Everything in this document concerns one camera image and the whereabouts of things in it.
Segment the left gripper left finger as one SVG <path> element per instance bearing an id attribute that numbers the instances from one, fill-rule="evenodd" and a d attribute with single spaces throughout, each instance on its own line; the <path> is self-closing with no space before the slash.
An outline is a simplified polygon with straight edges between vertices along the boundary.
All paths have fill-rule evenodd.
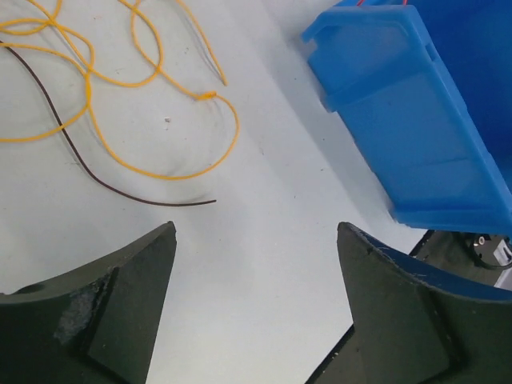
<path id="1" fill-rule="evenodd" d="M 1 296 L 3 383 L 144 383 L 177 248 L 167 222 Z"/>

